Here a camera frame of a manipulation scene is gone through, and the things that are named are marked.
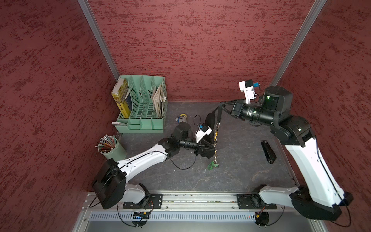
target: keychain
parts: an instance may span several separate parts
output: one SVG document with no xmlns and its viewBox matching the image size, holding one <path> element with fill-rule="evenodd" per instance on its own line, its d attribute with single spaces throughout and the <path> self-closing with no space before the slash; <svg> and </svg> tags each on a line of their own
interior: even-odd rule
<svg viewBox="0 0 371 232">
<path fill-rule="evenodd" d="M 219 164 L 218 164 L 218 162 L 216 161 L 216 158 L 218 157 L 218 155 L 216 154 L 216 144 L 217 144 L 216 137 L 218 136 L 219 125 L 220 125 L 220 123 L 217 122 L 217 123 L 216 123 L 216 129 L 215 129 L 215 137 L 214 137 L 215 155 L 214 155 L 213 160 L 211 161 L 211 163 L 210 163 L 209 166 L 207 167 L 208 170 L 212 170 L 214 167 L 219 167 Z"/>
</svg>

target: green file organizer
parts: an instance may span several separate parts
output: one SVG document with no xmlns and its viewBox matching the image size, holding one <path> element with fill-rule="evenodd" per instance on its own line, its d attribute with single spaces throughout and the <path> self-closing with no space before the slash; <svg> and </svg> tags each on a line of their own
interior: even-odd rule
<svg viewBox="0 0 371 232">
<path fill-rule="evenodd" d="M 163 133 L 167 110 L 167 95 L 165 78 L 163 76 L 124 75 L 129 84 L 133 108 L 129 118 L 120 113 L 117 122 L 126 123 L 126 126 L 115 125 L 120 133 Z M 164 102 L 163 117 L 156 115 L 152 101 L 152 90 L 162 84 L 166 100 Z"/>
</svg>

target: black cable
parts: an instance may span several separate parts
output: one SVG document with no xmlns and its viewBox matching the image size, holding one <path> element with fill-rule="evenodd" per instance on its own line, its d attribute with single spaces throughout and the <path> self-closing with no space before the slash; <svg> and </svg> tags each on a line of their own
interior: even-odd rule
<svg viewBox="0 0 371 232">
<path fill-rule="evenodd" d="M 200 117 L 200 125 L 201 125 L 201 116 L 200 116 L 199 114 L 196 114 L 196 115 L 194 116 L 194 118 L 193 118 L 193 124 L 196 125 L 196 126 L 199 126 L 199 124 L 194 123 L 194 119 L 195 119 L 197 116 Z"/>
<path fill-rule="evenodd" d="M 152 209 L 150 211 L 150 214 L 152 213 L 153 209 L 155 208 L 155 204 L 153 203 L 153 201 L 150 199 L 150 201 L 152 202 Z"/>
<path fill-rule="evenodd" d="M 221 106 L 221 109 L 224 110 L 225 112 L 227 112 L 230 116 L 232 116 L 233 118 L 235 118 L 231 113 L 232 111 L 229 111 L 226 106 L 227 105 L 234 105 L 236 103 L 236 101 L 232 101 L 232 102 L 228 102 L 228 103 L 225 103 Z"/>
<path fill-rule="evenodd" d="M 118 217 L 120 218 L 120 220 L 121 220 L 125 225 L 127 225 L 127 226 L 136 227 L 136 226 L 132 226 L 132 225 L 126 224 L 126 223 L 122 220 L 122 218 L 121 218 L 121 216 L 120 216 L 120 213 L 118 212 L 118 204 L 119 204 L 119 202 L 117 202 L 117 214 L 118 214 Z"/>
<path fill-rule="evenodd" d="M 259 84 L 259 94 L 257 94 L 259 96 L 258 100 L 255 101 L 254 100 L 254 103 L 259 103 L 260 102 L 260 94 L 262 93 L 262 90 L 260 89 L 260 84 Z"/>
<path fill-rule="evenodd" d="M 259 127 L 259 126 L 262 125 L 262 124 L 259 124 L 259 125 L 253 125 L 253 124 L 251 124 L 251 121 L 249 121 L 249 124 L 252 125 L 253 127 Z"/>
<path fill-rule="evenodd" d="M 180 167 L 178 167 L 173 161 L 172 161 L 172 159 L 170 158 L 170 156 L 168 156 L 167 154 L 165 154 L 165 153 L 163 153 L 162 151 L 154 151 L 154 152 L 160 152 L 160 153 L 162 153 L 162 154 L 164 154 L 164 155 L 166 155 L 168 158 L 169 158 L 169 160 L 177 167 L 177 168 L 179 168 L 179 169 L 181 169 L 181 170 L 187 170 L 187 169 L 190 169 L 193 165 L 194 165 L 194 163 L 196 162 L 196 154 L 194 155 L 194 161 L 193 161 L 193 164 L 191 165 L 191 166 L 189 166 L 188 168 L 185 168 L 185 169 L 183 169 L 183 168 L 180 168 Z"/>
<path fill-rule="evenodd" d="M 140 158 L 142 158 L 143 156 L 146 156 L 146 155 L 151 154 L 151 153 L 152 153 L 152 151 L 150 151 L 150 152 L 148 152 L 148 153 L 145 153 L 144 155 L 142 155 L 142 156 L 140 156 L 140 157 L 138 157 L 138 158 L 136 158 L 136 159 L 133 159 L 133 160 L 131 160 L 130 162 L 126 163 L 124 166 L 120 167 L 119 169 L 122 169 L 123 167 L 125 167 L 125 166 L 128 165 L 128 164 L 130 164 L 131 162 L 136 161 L 137 159 L 140 159 Z"/>
<path fill-rule="evenodd" d="M 140 222 L 145 219 L 145 222 L 143 224 L 140 225 Z M 142 228 L 142 226 L 144 226 L 145 224 L 147 223 L 147 218 L 141 218 L 140 221 L 137 223 L 137 226 L 136 227 L 140 227 Z"/>
<path fill-rule="evenodd" d="M 241 198 L 250 198 L 250 201 L 251 201 L 251 205 L 256 208 L 256 209 L 259 209 L 259 205 L 254 205 L 254 202 L 252 200 L 253 196 L 251 194 L 246 194 L 246 195 L 242 195 L 240 196 L 240 199 L 239 199 L 239 203 L 241 203 Z"/>
<path fill-rule="evenodd" d="M 109 173 L 107 173 L 106 176 L 108 176 L 108 175 L 109 175 L 111 172 L 113 172 L 114 170 L 116 170 L 116 169 L 115 169 L 115 168 L 112 169 Z M 107 179 L 107 181 L 104 183 L 104 185 L 102 186 L 102 188 L 99 190 L 98 194 L 95 195 L 95 198 L 92 200 L 92 203 L 95 201 L 95 199 L 96 199 L 96 198 L 98 197 L 98 195 L 101 193 L 101 191 L 103 190 L 104 186 L 106 185 L 106 183 L 109 181 L 110 178 L 111 178 L 111 177 L 109 177 L 109 178 Z M 100 202 L 98 202 L 97 204 L 91 206 L 92 203 L 90 203 L 89 208 L 93 208 L 94 206 L 98 205 Z"/>
<path fill-rule="evenodd" d="M 344 226 L 344 225 L 340 225 L 340 224 L 337 224 L 336 222 L 333 222 L 333 221 L 330 221 L 330 222 L 332 222 L 332 223 L 334 223 L 334 224 L 336 224 L 336 225 L 338 225 L 338 226 L 341 226 L 341 227 L 345 227 L 345 228 L 347 228 L 347 227 L 349 227 L 349 226 L 352 224 L 352 217 L 351 217 L 351 215 L 350 215 L 350 211 L 349 211 L 349 209 L 348 209 L 348 206 L 346 205 L 346 203 L 344 202 L 344 200 L 341 198 L 341 196 L 339 195 L 338 191 L 336 190 L 336 187 L 335 187 L 334 183 L 332 182 L 332 180 L 331 180 L 331 178 L 330 178 L 330 175 L 328 174 L 327 170 L 325 169 L 324 164 L 322 163 L 322 159 L 321 159 L 321 157 L 319 156 L 319 150 L 318 150 L 317 139 L 316 139 L 316 151 L 317 151 L 318 159 L 319 159 L 319 161 L 321 162 L 321 165 L 322 165 L 323 169 L 325 170 L 325 172 L 326 172 L 326 174 L 327 174 L 327 177 L 328 177 L 329 180 L 331 181 L 331 184 L 332 184 L 333 188 L 335 189 L 336 194 L 338 195 L 338 197 L 340 198 L 340 200 L 343 202 L 343 204 L 344 204 L 345 207 L 347 208 L 348 215 L 349 215 L 349 224 L 346 225 L 346 226 Z"/>
<path fill-rule="evenodd" d="M 278 222 L 278 220 L 282 217 L 283 212 L 285 211 L 285 208 L 286 208 L 286 206 L 283 207 L 283 210 L 282 210 L 281 216 L 280 216 L 280 217 L 279 217 L 279 218 L 278 218 L 274 223 Z"/>
</svg>

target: yellow book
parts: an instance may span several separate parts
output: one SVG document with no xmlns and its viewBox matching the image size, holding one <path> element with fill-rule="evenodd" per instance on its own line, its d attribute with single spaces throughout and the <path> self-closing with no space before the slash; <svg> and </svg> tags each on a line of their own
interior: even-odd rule
<svg viewBox="0 0 371 232">
<path fill-rule="evenodd" d="M 129 85 L 126 79 L 119 78 L 111 92 L 112 97 L 115 99 L 115 102 L 124 102 L 128 90 Z"/>
<path fill-rule="evenodd" d="M 123 117 L 124 118 L 129 118 L 131 111 L 129 109 L 128 103 L 126 101 L 124 101 L 124 102 L 117 102 L 116 104 L 117 104 L 118 108 L 120 109 Z"/>
</svg>

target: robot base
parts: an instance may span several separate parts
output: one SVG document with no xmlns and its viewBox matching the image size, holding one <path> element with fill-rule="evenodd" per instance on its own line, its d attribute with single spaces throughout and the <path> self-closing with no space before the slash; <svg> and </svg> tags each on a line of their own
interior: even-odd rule
<svg viewBox="0 0 371 232">
<path fill-rule="evenodd" d="M 160 209 L 162 205 L 162 194 L 161 193 L 151 193 L 148 199 L 149 204 L 142 207 L 140 203 L 135 204 L 132 202 L 124 202 L 123 209 Z"/>
<path fill-rule="evenodd" d="M 237 194 L 237 202 L 239 209 L 277 209 L 276 204 L 254 201 L 252 194 Z"/>
</svg>

